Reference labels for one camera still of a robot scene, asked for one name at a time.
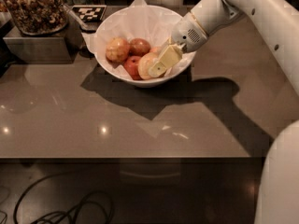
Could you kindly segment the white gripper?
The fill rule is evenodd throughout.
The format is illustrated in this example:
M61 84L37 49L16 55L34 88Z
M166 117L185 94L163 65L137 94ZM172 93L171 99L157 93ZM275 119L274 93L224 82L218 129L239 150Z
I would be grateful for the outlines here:
M187 13L171 32L171 41L174 44L162 48L158 58L149 68L149 75L161 76L182 59L183 53L197 51L207 40L208 35L195 16L191 12Z

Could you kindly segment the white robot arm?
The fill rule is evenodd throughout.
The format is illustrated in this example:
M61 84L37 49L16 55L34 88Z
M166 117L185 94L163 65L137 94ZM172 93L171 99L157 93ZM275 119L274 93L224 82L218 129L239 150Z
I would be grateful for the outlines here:
M184 53L198 50L242 16L255 26L277 63L277 75L264 70L252 84L266 86L285 106L284 91L299 94L299 13L286 0L201 0L172 29L149 75L159 77ZM298 120L284 128L267 151L254 224L299 224Z

